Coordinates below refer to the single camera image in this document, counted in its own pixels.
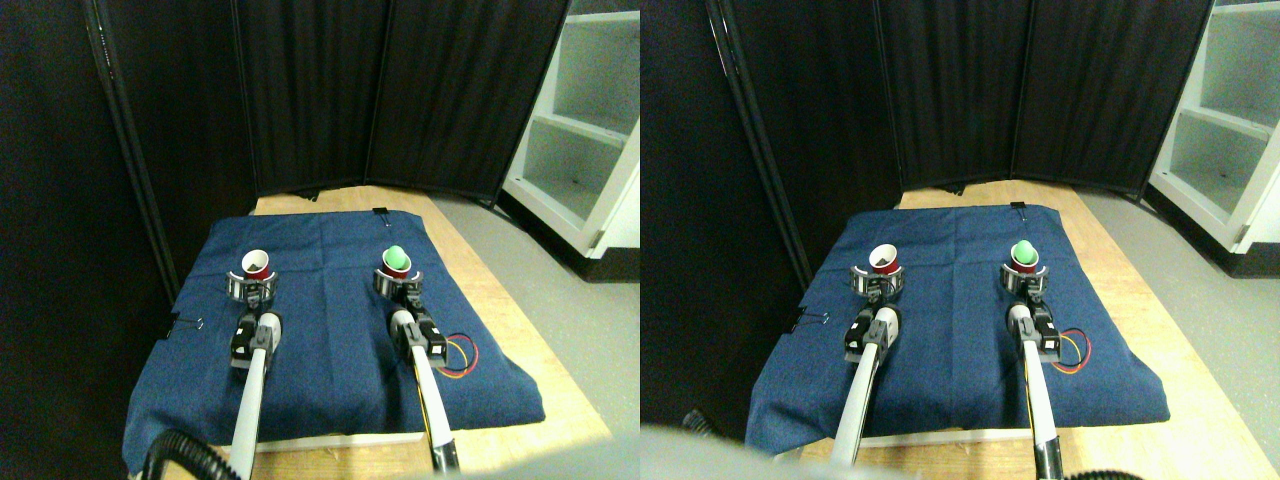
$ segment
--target white cabinet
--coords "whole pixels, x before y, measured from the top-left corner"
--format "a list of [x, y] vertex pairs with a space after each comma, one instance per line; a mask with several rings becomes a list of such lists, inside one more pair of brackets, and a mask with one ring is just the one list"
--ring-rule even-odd
[[503, 189], [600, 259], [640, 247], [640, 12], [570, 13]]
[[1213, 8], [1151, 184], [1226, 251], [1280, 242], [1280, 1]]

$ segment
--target denim fabric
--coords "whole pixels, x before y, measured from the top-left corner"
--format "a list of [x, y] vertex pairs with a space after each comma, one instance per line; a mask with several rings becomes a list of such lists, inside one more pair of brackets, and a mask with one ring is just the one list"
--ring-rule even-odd
[[[283, 334], [262, 393], [259, 440], [328, 434], [422, 431], [413, 370], [387, 333], [393, 303], [374, 291], [381, 252], [399, 244], [424, 274], [422, 301], [445, 335], [466, 333], [480, 364], [462, 379], [434, 371], [449, 425], [457, 430], [545, 419], [532, 378], [507, 360], [449, 276], [417, 215], [392, 211], [392, 227], [371, 211], [265, 215], [216, 223], [178, 294], [175, 312], [204, 317], [200, 330], [173, 332], [151, 349], [129, 401], [124, 461], [142, 467], [161, 431], [182, 429], [230, 444], [243, 370], [230, 367], [229, 344], [244, 306], [224, 293], [225, 275], [253, 248], [279, 273], [273, 310]], [[460, 342], [472, 356], [470, 344]], [[461, 369], [457, 349], [449, 365]]]
[[[1000, 285], [1000, 265], [1019, 239], [1030, 241], [1050, 269], [1044, 300], [1057, 329], [1080, 328], [1093, 340], [1092, 360], [1075, 375], [1042, 364], [1056, 425], [1169, 420], [1160, 378], [1120, 337], [1057, 211], [1033, 205], [1024, 214], [1027, 221], [1009, 206], [983, 206], [851, 218], [800, 303], [832, 320], [778, 340], [751, 392], [746, 443], [781, 453], [836, 435], [856, 367], [844, 360], [842, 340], [865, 303], [849, 285], [849, 269], [868, 269], [881, 243], [895, 244], [906, 269], [896, 301], [902, 320], [876, 375], [864, 436], [1028, 426], [1021, 362], [1005, 330], [1015, 298]], [[1075, 361], [1070, 344], [1062, 358]]]

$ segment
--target red cup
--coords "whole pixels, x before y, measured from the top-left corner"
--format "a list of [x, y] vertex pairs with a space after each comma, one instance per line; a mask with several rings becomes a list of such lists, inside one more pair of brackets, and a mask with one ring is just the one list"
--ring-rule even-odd
[[1014, 271], [1023, 273], [1023, 274], [1033, 274], [1033, 273], [1036, 273], [1036, 265], [1039, 265], [1039, 252], [1036, 252], [1036, 261], [1032, 262], [1030, 265], [1027, 265], [1027, 264], [1023, 264], [1023, 262], [1018, 261], [1018, 257], [1014, 256], [1014, 248], [1018, 248], [1016, 243], [1012, 247], [1009, 247], [1009, 266], [1011, 266], [1014, 269]]
[[271, 257], [266, 252], [255, 250], [244, 253], [244, 257], [241, 259], [241, 270], [244, 270], [244, 278], [265, 280], [268, 276], [271, 276], [271, 270], [268, 268], [270, 262]]
[[388, 250], [383, 251], [383, 273], [387, 274], [388, 276], [392, 276], [392, 278], [406, 278], [406, 276], [408, 276], [408, 270], [413, 268], [413, 259], [410, 259], [408, 256], [406, 256], [404, 259], [408, 260], [408, 262], [404, 264], [404, 269], [403, 270], [396, 270], [396, 269], [390, 268], [389, 265], [387, 265], [387, 251]]
[[867, 260], [870, 261], [872, 270], [881, 275], [888, 275], [901, 268], [897, 265], [897, 247], [888, 243], [872, 250], [872, 256]]

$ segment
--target black curtain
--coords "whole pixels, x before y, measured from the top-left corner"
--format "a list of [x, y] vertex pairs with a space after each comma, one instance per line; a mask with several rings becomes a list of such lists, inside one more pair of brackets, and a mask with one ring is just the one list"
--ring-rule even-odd
[[388, 3], [236, 4], [257, 193], [362, 183]]
[[721, 69], [707, 6], [648, 3], [641, 18], [640, 110], [650, 120], [640, 211], [640, 421], [680, 425], [700, 408], [722, 433], [742, 438], [750, 383], [803, 288]]
[[790, 210], [783, 215], [794, 219], [810, 276], [850, 215], [891, 209], [902, 197], [876, 3], [723, 6], [740, 54], [721, 56], [751, 83], [746, 108], [758, 105], [762, 151], [776, 164]]
[[1037, 3], [1014, 177], [1139, 192], [1211, 6]]
[[113, 74], [178, 279], [214, 221], [253, 209], [252, 151], [225, 0], [104, 0]]
[[120, 477], [169, 310], [81, 1], [0, 6], [4, 475]]
[[567, 4], [393, 1], [367, 180], [497, 198]]
[[881, 6], [902, 188], [1007, 178], [1032, 1]]

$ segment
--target gray floor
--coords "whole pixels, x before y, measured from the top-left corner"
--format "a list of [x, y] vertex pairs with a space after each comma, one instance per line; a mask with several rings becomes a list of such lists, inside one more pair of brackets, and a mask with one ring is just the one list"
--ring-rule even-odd
[[593, 284], [484, 207], [431, 195], [614, 434], [640, 422], [640, 284]]
[[1280, 470], [1280, 279], [1238, 280], [1153, 212], [1076, 188]]

